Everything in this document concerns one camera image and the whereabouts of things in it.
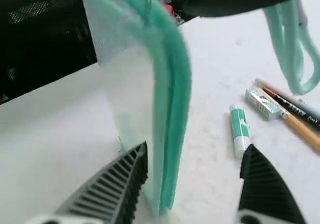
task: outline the glue stick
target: glue stick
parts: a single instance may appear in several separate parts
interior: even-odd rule
[[[242,158],[245,150],[251,144],[246,115],[244,110],[235,104],[230,106],[230,118],[234,137],[233,143],[235,144],[235,156]]]

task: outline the pen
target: pen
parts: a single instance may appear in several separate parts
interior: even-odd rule
[[[282,96],[276,94],[272,90],[263,87],[263,90],[270,95],[272,98],[274,98],[279,104],[281,104],[286,110],[288,110],[291,114],[296,115],[298,118],[304,120],[305,122],[309,123],[312,127],[314,127],[316,130],[320,130],[320,121],[315,117],[307,113],[306,111],[298,108],[293,103],[289,102]]]
[[[292,104],[296,105],[298,108],[302,109],[303,111],[309,113],[311,116],[313,116],[316,119],[320,120],[320,112],[316,108],[312,107],[311,105],[306,104],[303,101],[296,100],[292,96],[287,95],[286,93],[284,93],[281,90],[279,90],[277,87],[271,85],[270,83],[268,83],[268,82],[266,82],[266,81],[264,81],[262,79],[256,78],[254,83],[255,83],[256,86],[258,86],[260,88],[263,88],[263,87],[268,88],[269,90],[271,90],[271,91],[275,92],[276,94],[280,95],[281,97],[283,97],[287,101],[289,101]]]
[[[295,118],[293,115],[289,113],[283,106],[281,106],[278,102],[273,99],[273,102],[277,104],[281,109],[281,117],[284,121],[294,129],[298,134],[300,134],[308,143],[310,143],[316,150],[320,150],[320,138],[312,132],[306,125],[304,125],[301,121]]]

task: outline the white surface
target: white surface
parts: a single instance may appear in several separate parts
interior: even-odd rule
[[[317,2],[304,0],[311,34],[320,46]],[[175,204],[159,222],[232,223],[242,181],[229,106],[244,102],[245,89],[256,77],[284,91],[288,87],[261,11],[197,18],[181,30],[192,63],[192,99]],[[117,132],[98,72],[97,65],[91,66],[0,106],[1,223],[54,211],[116,156]],[[303,98],[319,103],[320,87]],[[251,140],[283,177],[307,223],[318,223],[319,155],[281,120],[268,122],[249,104],[243,107]],[[152,222],[157,221],[141,199],[135,223]]]

